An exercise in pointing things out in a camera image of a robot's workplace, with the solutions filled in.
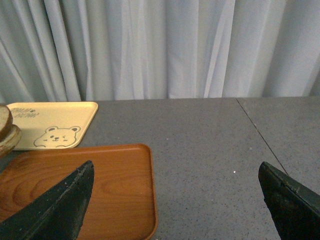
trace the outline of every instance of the round wooden object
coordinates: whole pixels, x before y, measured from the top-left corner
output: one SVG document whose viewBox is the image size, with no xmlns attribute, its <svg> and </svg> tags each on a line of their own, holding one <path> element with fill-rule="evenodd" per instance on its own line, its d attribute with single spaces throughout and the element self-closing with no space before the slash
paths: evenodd
<svg viewBox="0 0 320 240">
<path fill-rule="evenodd" d="M 12 122 L 13 117 L 9 108 L 5 105 L 0 105 L 0 142 L 9 134 Z"/>
<path fill-rule="evenodd" d="M 0 141 L 0 158 L 11 152 L 21 138 L 21 130 L 16 125 L 12 125 L 8 135 Z"/>
</svg>

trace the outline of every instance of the wood grain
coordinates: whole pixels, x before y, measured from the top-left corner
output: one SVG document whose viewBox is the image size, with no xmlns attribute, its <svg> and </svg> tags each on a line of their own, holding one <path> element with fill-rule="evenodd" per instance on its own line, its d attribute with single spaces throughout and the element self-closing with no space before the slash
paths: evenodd
<svg viewBox="0 0 320 240">
<path fill-rule="evenodd" d="M 0 142 L 9 134 L 13 123 L 13 117 L 9 108 L 0 105 Z"/>
<path fill-rule="evenodd" d="M 94 164 L 91 200 L 78 240 L 147 240 L 157 209 L 152 156 L 143 144 L 26 152 L 0 175 L 0 222 L 85 161 Z"/>
</svg>

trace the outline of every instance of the wooden tray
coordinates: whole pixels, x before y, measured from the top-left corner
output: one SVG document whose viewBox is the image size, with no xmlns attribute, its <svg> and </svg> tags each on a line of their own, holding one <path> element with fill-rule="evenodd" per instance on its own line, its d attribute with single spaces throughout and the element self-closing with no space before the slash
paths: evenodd
<svg viewBox="0 0 320 240">
<path fill-rule="evenodd" d="M 92 101 L 16 102 L 7 106 L 22 137 L 14 150 L 67 149 L 77 146 L 98 109 Z"/>
<path fill-rule="evenodd" d="M 143 144 L 30 151 L 0 174 L 0 222 L 87 160 L 91 200 L 78 240 L 148 240 L 158 224 L 151 150 Z"/>
</svg>

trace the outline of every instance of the tray rim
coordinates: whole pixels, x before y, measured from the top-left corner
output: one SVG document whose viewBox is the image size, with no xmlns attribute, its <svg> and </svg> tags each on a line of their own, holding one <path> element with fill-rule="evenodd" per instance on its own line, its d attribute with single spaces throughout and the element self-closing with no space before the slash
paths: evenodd
<svg viewBox="0 0 320 240">
<path fill-rule="evenodd" d="M 24 159 L 28 159 L 32 157 L 32 155 L 64 155 L 68 154 L 69 152 L 75 152 L 78 154 L 81 154 L 81 152 L 86 151 L 86 150 L 104 150 L 104 149 L 109 149 L 110 150 L 116 150 L 116 151 L 121 151 L 121 150 L 126 150 L 130 148 L 141 148 L 145 149 L 148 151 L 149 154 L 149 162 L 150 162 L 150 171 L 151 171 L 151 184 L 152 184 L 152 199 L 153 199 L 153 215 L 154 215 L 154 226 L 152 231 L 149 233 L 149 235 L 145 238 L 142 238 L 141 240 L 150 240 L 152 236 L 156 233 L 158 224 L 159 224 L 159 217 L 158 217 L 158 208 L 157 208 L 157 198 L 156 198 L 156 185 L 155 185 L 155 174 L 154 174 L 154 163 L 153 163 L 153 155 L 152 155 L 152 150 L 151 148 L 144 144 L 144 143 L 131 143 L 131 144 L 117 144 L 117 145 L 99 145 L 99 146 L 87 146 L 87 147 L 75 147 L 75 148 L 60 148 L 60 149 L 48 149 L 48 150 L 29 150 L 26 152 L 23 152 L 19 154 L 17 157 L 12 159 L 10 163 L 8 164 L 7 168 L 10 167 L 13 161 L 23 161 Z"/>
</svg>

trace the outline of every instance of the yellow tray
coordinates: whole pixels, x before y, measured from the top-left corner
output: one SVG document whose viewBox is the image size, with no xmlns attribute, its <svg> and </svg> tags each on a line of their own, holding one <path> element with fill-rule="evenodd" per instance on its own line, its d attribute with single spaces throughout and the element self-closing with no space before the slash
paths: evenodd
<svg viewBox="0 0 320 240">
<path fill-rule="evenodd" d="M 22 137 L 14 150 L 67 149 L 83 138 L 96 102 L 16 102 L 7 106 Z"/>
</svg>

